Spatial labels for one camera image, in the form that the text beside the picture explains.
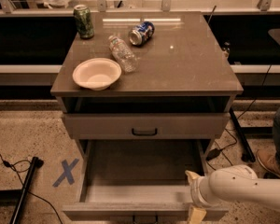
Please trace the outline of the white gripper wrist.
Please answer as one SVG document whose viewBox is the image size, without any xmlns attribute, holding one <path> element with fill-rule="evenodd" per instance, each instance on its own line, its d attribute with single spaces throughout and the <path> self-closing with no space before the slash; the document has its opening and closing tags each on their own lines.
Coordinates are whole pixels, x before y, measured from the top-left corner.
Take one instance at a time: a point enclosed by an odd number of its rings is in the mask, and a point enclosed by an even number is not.
<svg viewBox="0 0 280 224">
<path fill-rule="evenodd" d="M 203 187 L 208 187 L 208 178 L 206 176 L 199 176 L 197 173 L 186 170 L 190 196 L 193 201 L 193 205 L 189 207 L 188 224 L 201 224 L 206 216 L 206 210 L 204 208 L 211 207 L 212 204 L 208 202 L 203 194 Z"/>
</svg>

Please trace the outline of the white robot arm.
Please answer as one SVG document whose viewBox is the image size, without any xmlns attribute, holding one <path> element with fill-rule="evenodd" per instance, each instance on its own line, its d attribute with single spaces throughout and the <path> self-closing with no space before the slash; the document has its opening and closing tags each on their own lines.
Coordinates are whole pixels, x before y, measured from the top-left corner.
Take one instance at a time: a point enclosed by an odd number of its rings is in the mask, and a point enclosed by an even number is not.
<svg viewBox="0 0 280 224">
<path fill-rule="evenodd" d="M 247 165 L 217 169 L 201 176 L 185 172 L 193 204 L 189 208 L 188 224 L 201 224 L 206 209 L 225 202 L 258 203 L 280 212 L 280 179 L 258 178 Z"/>
</svg>

